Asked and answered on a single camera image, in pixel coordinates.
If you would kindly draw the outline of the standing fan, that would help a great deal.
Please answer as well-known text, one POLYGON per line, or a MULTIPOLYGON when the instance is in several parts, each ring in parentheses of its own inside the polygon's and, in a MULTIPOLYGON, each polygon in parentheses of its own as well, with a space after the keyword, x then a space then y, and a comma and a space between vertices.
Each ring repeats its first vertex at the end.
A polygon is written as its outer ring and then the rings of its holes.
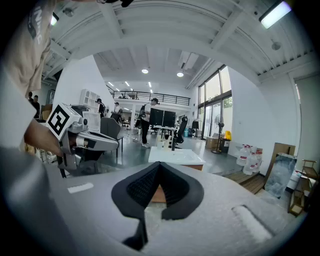
POLYGON ((216 147, 214 149, 211 150, 212 153, 219 155, 221 154, 221 150, 220 150, 220 145, 221 145, 221 139, 222 139, 222 130, 223 127, 225 126, 223 123, 223 117, 221 117, 221 115, 217 115, 217 117, 215 118, 217 122, 217 127, 218 127, 218 140, 217 140, 217 144, 216 147))

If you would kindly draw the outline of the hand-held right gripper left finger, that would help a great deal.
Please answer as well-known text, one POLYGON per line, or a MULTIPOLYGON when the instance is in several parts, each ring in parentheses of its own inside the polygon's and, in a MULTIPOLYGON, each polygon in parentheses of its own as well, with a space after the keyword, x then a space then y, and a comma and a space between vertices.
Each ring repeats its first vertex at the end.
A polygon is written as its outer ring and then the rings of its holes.
POLYGON ((123 241, 123 244, 137 251, 148 242, 145 208, 160 185, 159 167, 158 161, 140 169, 116 183, 111 190, 111 198, 121 214, 138 220, 135 234, 123 241))

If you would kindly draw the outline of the wooden slat platform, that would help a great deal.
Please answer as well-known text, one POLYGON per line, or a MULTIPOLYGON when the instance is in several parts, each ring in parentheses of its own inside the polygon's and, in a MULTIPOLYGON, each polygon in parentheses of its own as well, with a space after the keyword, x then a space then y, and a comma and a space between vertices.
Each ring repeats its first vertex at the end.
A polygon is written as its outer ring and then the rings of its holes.
POLYGON ((236 182, 252 194, 257 194, 266 183, 265 177, 259 172, 247 175, 242 171, 237 171, 235 173, 227 174, 224 177, 236 182))

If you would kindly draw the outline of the large glass window wall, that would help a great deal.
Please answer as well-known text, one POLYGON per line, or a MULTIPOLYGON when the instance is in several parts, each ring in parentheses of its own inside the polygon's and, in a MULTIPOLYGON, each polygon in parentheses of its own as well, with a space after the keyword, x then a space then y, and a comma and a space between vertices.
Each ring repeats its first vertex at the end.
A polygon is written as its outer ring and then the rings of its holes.
POLYGON ((202 85, 198 87, 199 130, 197 136, 202 140, 217 137, 219 128, 217 115, 223 117, 222 133, 232 130, 233 98, 229 67, 222 65, 202 85))

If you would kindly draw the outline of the person's left forearm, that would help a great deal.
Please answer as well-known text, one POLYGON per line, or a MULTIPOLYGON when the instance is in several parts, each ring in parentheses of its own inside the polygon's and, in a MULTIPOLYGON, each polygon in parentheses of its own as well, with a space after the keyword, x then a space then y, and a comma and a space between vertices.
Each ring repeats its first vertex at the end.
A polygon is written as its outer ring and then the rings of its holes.
POLYGON ((30 146, 51 152, 58 157, 63 156, 58 139, 49 128, 38 123, 34 118, 24 133, 24 141, 30 146))

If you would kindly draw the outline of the wooden rack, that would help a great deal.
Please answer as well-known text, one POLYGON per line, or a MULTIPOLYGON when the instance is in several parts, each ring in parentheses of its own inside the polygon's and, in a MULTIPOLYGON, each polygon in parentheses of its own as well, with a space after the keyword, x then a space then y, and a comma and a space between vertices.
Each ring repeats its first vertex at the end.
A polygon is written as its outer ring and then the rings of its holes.
POLYGON ((320 174, 315 169, 317 161, 303 159, 302 163, 302 170, 295 170, 298 179, 288 206, 288 213, 295 217, 307 211, 311 196, 320 181, 320 174))

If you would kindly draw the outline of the wooden cabinet door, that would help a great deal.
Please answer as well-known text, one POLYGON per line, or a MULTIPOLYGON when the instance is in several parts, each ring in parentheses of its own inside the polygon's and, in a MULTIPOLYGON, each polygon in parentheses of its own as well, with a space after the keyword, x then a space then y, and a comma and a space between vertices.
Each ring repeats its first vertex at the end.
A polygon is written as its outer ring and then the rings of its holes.
POLYGON ((166 197, 165 193, 163 191, 163 188, 159 185, 157 190, 155 191, 152 199, 152 203, 166 203, 166 197))

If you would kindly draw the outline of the black office chair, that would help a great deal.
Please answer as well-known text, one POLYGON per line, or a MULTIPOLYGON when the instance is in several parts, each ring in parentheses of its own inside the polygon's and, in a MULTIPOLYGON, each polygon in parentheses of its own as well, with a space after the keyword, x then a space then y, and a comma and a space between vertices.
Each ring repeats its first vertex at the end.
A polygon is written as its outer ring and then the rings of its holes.
POLYGON ((184 116, 181 119, 179 129, 174 134, 176 144, 182 144, 184 142, 184 131, 187 126, 187 123, 188 123, 188 118, 186 116, 184 116))

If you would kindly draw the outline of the beige printed t-shirt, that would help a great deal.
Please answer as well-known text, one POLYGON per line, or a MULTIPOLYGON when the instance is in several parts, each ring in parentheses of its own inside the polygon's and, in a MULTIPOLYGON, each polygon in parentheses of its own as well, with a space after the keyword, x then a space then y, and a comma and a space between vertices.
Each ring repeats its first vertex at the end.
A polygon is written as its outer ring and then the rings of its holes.
POLYGON ((45 60, 50 52, 51 20, 57 0, 39 0, 9 41, 2 63, 12 82, 26 96, 41 88, 45 60))

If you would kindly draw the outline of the plastic-wrapped panel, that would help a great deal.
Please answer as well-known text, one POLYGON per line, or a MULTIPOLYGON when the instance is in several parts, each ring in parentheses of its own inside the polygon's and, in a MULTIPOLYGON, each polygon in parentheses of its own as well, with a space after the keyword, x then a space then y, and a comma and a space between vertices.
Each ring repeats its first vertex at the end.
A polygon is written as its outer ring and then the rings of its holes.
POLYGON ((278 153, 264 185, 264 190, 279 199, 289 183, 296 163, 296 156, 278 153))

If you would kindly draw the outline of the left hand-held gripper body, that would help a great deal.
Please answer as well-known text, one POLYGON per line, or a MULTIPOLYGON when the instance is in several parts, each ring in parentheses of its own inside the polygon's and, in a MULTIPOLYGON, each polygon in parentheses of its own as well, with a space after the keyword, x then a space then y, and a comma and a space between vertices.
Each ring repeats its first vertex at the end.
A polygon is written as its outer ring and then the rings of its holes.
POLYGON ((97 160, 104 151, 104 138, 89 130, 89 120, 70 105, 58 104, 49 115, 46 127, 57 138, 62 156, 58 168, 75 171, 82 162, 97 160))

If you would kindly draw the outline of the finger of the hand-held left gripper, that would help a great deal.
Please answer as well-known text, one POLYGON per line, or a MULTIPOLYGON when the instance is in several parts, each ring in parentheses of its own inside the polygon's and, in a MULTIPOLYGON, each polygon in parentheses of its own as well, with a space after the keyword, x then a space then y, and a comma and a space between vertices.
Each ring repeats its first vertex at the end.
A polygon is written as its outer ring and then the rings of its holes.
POLYGON ((86 148, 91 151, 113 151, 119 146, 116 139, 94 131, 85 131, 84 140, 87 141, 86 148))

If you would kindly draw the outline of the white wall shelf unit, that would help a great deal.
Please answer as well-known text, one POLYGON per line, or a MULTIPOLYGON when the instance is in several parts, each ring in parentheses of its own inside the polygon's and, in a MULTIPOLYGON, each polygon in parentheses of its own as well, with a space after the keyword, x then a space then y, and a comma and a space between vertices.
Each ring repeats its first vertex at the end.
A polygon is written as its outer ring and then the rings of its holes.
POLYGON ((97 100, 100 98, 100 95, 88 90, 82 89, 79 99, 79 105, 85 106, 92 112, 99 111, 99 104, 97 100))

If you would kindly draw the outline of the black monitor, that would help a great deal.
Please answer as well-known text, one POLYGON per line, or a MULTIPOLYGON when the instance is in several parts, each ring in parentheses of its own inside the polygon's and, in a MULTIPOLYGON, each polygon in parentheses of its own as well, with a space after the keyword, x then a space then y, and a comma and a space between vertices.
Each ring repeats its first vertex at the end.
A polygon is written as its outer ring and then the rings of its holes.
POLYGON ((160 110, 157 108, 150 109, 150 117, 149 117, 149 124, 150 125, 162 126, 163 118, 164 118, 164 111, 163 110, 160 110))
POLYGON ((175 126, 176 113, 173 111, 164 111, 163 114, 163 127, 173 128, 175 126))

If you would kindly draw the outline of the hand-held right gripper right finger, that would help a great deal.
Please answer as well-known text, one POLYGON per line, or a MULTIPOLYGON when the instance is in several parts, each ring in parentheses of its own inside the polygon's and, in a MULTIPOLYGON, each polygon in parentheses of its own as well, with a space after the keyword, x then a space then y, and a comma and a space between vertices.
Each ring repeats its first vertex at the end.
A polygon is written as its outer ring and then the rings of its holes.
POLYGON ((166 221, 187 218, 204 198, 204 188, 197 179, 165 162, 159 164, 159 185, 166 202, 161 218, 166 221))

